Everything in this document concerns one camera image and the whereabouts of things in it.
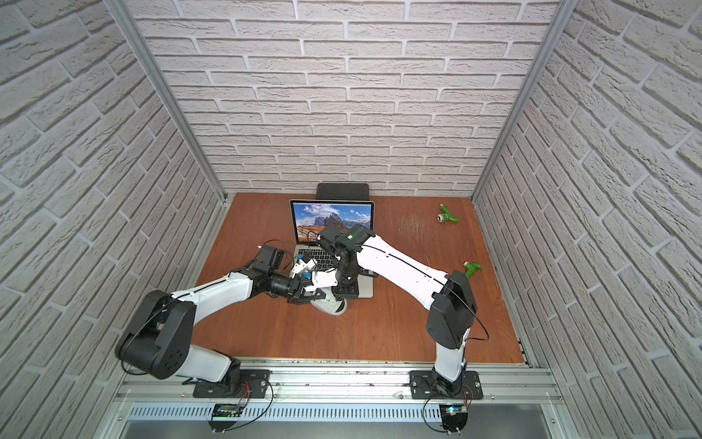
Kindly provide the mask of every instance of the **wooden tabletop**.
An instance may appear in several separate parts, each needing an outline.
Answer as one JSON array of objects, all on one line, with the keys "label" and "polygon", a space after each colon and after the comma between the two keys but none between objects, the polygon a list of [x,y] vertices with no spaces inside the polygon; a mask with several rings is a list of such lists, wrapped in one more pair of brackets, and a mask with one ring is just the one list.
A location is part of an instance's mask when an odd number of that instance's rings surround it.
[{"label": "wooden tabletop", "polygon": [[[198,284],[221,277],[258,253],[258,245],[296,242],[289,200],[314,195],[237,194],[200,273]],[[470,278],[489,341],[469,341],[469,362],[522,363],[514,328],[468,198],[372,197],[373,229],[388,244],[438,270],[462,270],[464,261],[483,269]],[[439,203],[460,223],[438,223]],[[373,281],[373,298],[349,301],[346,313],[332,316],[311,305],[292,305],[259,294],[203,319],[193,343],[232,356],[344,360],[434,361],[436,343],[426,332],[428,311],[384,278]],[[475,323],[470,335],[484,337]]]}]

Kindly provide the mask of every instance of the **green toy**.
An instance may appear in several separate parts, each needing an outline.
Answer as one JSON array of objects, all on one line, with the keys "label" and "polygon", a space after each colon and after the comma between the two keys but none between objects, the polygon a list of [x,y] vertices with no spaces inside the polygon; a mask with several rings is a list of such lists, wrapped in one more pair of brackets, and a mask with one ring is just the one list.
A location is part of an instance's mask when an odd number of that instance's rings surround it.
[{"label": "green toy", "polygon": [[451,221],[452,223],[458,222],[458,218],[453,216],[453,214],[449,211],[448,207],[446,207],[443,204],[440,204],[439,207],[441,207],[441,210],[443,212],[443,214],[439,214],[437,216],[437,220],[439,220],[440,223],[444,223],[446,221]]},{"label": "green toy", "polygon": [[478,264],[477,262],[464,262],[463,267],[465,267],[465,276],[470,279],[470,276],[473,276],[473,273],[475,273],[476,270],[480,270],[482,266]]}]

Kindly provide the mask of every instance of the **small display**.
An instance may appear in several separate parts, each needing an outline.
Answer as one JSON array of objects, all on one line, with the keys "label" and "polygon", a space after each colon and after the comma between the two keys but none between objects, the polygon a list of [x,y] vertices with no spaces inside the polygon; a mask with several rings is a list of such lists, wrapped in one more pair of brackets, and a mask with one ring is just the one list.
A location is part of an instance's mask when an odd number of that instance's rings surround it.
[{"label": "small display", "polygon": [[372,203],[291,202],[298,242],[316,241],[328,225],[346,232],[356,224],[373,228]]}]

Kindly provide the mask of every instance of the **brick wall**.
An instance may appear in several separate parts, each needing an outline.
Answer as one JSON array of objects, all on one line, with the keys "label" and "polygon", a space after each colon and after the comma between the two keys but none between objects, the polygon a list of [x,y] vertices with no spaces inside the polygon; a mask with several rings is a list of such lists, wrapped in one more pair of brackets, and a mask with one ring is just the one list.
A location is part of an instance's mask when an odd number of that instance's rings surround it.
[{"label": "brick wall", "polygon": [[701,5],[581,0],[477,203],[583,437],[702,432]]},{"label": "brick wall", "polygon": [[91,438],[215,200],[103,3],[0,3],[0,436]]},{"label": "brick wall", "polygon": [[132,0],[228,192],[469,196],[556,7]]}]

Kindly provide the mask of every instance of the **laptop keyboard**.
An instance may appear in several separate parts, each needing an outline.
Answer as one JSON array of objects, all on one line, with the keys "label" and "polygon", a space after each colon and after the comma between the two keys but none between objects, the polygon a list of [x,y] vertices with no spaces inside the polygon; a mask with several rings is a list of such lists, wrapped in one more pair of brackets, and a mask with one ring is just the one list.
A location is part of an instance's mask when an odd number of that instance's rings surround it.
[{"label": "laptop keyboard", "polygon": [[[324,271],[328,270],[329,268],[332,268],[335,266],[335,264],[338,262],[338,260],[334,257],[332,257],[329,253],[322,249],[300,249],[298,251],[299,254],[303,256],[309,256],[317,260],[317,267],[316,269],[319,271]],[[370,270],[366,270],[365,268],[361,269],[361,274],[365,276],[374,276],[375,273],[373,273]]]}]

